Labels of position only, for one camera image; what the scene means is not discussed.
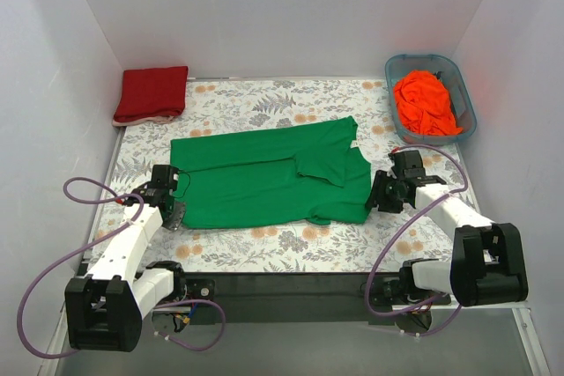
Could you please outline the green t-shirt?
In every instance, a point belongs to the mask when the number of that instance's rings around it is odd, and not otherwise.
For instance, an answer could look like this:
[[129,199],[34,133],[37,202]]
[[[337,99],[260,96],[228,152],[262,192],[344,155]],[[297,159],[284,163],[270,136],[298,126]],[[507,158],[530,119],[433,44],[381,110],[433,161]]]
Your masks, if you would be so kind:
[[371,165],[351,117],[282,129],[174,139],[170,163],[190,229],[237,229],[307,220],[361,225]]

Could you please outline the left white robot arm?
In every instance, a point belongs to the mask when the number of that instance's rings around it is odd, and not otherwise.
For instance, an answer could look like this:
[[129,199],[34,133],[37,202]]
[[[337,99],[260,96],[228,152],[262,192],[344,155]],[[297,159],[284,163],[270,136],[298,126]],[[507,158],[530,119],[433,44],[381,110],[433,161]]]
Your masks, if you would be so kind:
[[186,299],[186,277],[178,262],[137,268],[161,228],[180,227],[186,206],[174,197],[181,171],[155,165],[149,181],[123,201],[127,227],[114,236],[85,276],[72,278],[64,292],[71,348],[130,352],[141,336],[143,319],[159,303]]

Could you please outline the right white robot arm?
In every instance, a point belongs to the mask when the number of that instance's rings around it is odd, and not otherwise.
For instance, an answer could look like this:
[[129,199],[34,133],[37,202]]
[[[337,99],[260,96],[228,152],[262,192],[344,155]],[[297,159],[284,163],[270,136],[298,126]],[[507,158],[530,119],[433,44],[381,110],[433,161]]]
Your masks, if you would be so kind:
[[400,213],[405,205],[429,217],[452,241],[452,255],[405,262],[395,276],[374,274],[366,298],[402,297],[419,303],[449,295],[465,307],[522,302],[529,286],[519,230],[495,223],[458,198],[444,179],[429,175],[418,150],[396,148],[392,167],[379,170],[367,200],[368,210]]

